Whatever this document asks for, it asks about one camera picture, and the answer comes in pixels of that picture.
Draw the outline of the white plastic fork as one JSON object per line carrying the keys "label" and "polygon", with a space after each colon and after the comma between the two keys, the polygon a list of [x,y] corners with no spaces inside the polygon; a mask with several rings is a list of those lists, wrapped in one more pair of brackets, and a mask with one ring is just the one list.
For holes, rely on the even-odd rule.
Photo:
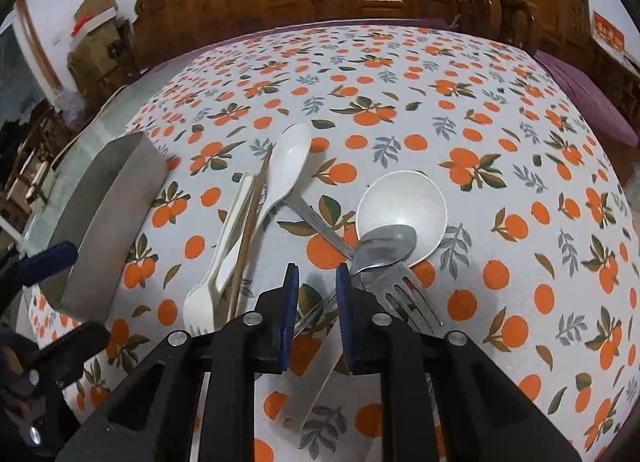
{"label": "white plastic fork", "polygon": [[182,308],[183,322],[186,332],[191,336],[207,334],[214,330],[214,310],[220,297],[218,289],[214,288],[214,282],[224,257],[234,244],[233,234],[244,215],[247,201],[252,193],[253,183],[253,174],[242,174],[238,191],[236,191],[228,210],[227,218],[222,224],[214,258],[209,264],[206,276],[186,294]]}

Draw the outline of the dark brown chopstick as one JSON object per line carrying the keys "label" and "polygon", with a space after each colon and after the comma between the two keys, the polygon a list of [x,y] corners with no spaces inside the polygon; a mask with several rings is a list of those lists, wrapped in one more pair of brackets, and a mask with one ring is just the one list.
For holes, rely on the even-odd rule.
{"label": "dark brown chopstick", "polygon": [[238,311],[238,303],[241,292],[241,285],[243,279],[243,272],[246,267],[248,252],[250,251],[250,243],[252,243],[252,236],[256,226],[256,221],[259,213],[259,202],[262,197],[262,190],[264,189],[267,179],[268,166],[272,155],[273,146],[267,150],[264,160],[262,161],[262,167],[260,167],[259,173],[255,178],[252,188],[252,196],[250,197],[250,203],[248,204],[246,217],[244,220],[244,227],[242,232],[242,239],[239,247],[238,258],[233,270],[233,278],[230,285],[230,299],[227,312],[226,321],[232,321],[236,312]]}

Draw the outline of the metal fork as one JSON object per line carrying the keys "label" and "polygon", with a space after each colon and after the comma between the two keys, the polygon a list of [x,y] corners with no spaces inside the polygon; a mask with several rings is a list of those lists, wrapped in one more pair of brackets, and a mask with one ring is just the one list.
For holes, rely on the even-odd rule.
{"label": "metal fork", "polygon": [[361,275],[363,286],[389,311],[394,301],[421,332],[436,333],[433,322],[443,326],[442,319],[421,291],[422,283],[404,264],[416,247],[416,230],[407,225],[387,225],[369,231],[356,248],[349,246],[298,194],[290,194],[284,203],[308,223],[320,237],[340,252],[352,264],[350,274]]}

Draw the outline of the metal spoon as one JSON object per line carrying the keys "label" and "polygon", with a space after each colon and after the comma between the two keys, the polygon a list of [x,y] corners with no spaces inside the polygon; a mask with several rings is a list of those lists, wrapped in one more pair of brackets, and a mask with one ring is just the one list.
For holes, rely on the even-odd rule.
{"label": "metal spoon", "polygon": [[350,261],[356,288],[373,294],[390,313],[422,331],[416,291],[420,281],[402,262],[416,246],[416,230],[406,225],[382,226],[366,233],[355,248],[338,250]]}

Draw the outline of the white round ladle spoon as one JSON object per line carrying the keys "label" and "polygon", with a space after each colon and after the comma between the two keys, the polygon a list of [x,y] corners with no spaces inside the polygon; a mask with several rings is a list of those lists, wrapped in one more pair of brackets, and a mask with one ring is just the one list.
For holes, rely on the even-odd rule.
{"label": "white round ladle spoon", "polygon": [[356,230],[360,240],[382,226],[413,227],[416,247],[404,260],[410,269],[435,252],[447,220],[445,197],[436,183],[419,171],[400,170],[378,178],[364,192],[356,211]]}

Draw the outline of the white plastic soup spoon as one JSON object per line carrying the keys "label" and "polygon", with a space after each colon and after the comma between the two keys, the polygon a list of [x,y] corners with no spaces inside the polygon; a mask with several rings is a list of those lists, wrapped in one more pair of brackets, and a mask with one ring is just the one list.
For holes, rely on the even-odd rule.
{"label": "white plastic soup spoon", "polygon": [[[257,215],[252,242],[269,212],[288,196],[303,170],[311,144],[311,131],[306,124],[296,124],[280,136],[271,154],[266,176],[266,198]],[[214,295],[224,294],[238,261],[240,244],[236,243],[224,257],[214,281]]]}

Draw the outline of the wooden chair at left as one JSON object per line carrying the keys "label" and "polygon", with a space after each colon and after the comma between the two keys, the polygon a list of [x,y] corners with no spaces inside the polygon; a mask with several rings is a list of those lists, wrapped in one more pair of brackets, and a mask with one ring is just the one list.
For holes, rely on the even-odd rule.
{"label": "wooden chair at left", "polygon": [[38,168],[51,165],[55,156],[70,142],[73,131],[62,114],[47,99],[30,112],[25,124],[6,122],[1,126],[1,214],[21,223],[30,214],[26,201]]}

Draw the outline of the grey metal tray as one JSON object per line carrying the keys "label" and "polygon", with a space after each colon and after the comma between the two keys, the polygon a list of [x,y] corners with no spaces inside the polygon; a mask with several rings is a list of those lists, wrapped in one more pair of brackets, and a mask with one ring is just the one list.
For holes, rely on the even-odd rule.
{"label": "grey metal tray", "polygon": [[96,154],[49,243],[76,246],[75,265],[39,283],[51,308],[78,321],[106,320],[131,245],[167,177],[145,133],[128,133]]}

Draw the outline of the wooden framed glass door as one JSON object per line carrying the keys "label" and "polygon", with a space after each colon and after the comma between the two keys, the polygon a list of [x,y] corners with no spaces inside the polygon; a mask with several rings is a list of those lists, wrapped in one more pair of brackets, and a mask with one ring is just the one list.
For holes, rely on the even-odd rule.
{"label": "wooden framed glass door", "polygon": [[1,24],[1,124],[26,124],[40,101],[55,105],[55,90],[61,86],[26,0],[16,0]]}

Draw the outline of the stacked cardboard boxes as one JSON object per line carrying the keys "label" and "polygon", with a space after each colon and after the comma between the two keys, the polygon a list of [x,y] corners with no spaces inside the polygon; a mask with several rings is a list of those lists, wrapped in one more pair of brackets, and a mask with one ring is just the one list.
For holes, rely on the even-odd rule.
{"label": "stacked cardboard boxes", "polygon": [[116,0],[84,0],[74,14],[67,70],[79,91],[104,86],[129,50]]}

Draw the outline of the orange print tablecloth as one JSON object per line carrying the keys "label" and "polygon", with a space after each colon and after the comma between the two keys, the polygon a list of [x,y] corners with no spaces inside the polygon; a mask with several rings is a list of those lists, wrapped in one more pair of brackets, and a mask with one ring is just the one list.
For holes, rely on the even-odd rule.
{"label": "orange print tablecloth", "polygon": [[128,251],[102,299],[111,341],[64,390],[73,417],[180,329],[241,179],[269,159],[268,193],[293,180],[349,245],[416,229],[432,326],[468,335],[572,456],[612,458],[639,402],[638,208],[586,114],[525,52],[443,30],[297,27],[198,55],[65,159],[67,188],[140,143],[165,168],[140,219],[127,189],[107,200],[99,243],[122,230]]}

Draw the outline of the red calendar card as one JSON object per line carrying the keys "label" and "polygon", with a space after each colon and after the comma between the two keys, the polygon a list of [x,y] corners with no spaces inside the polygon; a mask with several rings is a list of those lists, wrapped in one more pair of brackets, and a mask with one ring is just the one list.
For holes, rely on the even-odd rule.
{"label": "red calendar card", "polygon": [[624,34],[598,12],[593,12],[593,32],[594,38],[608,49],[619,54],[625,52]]}

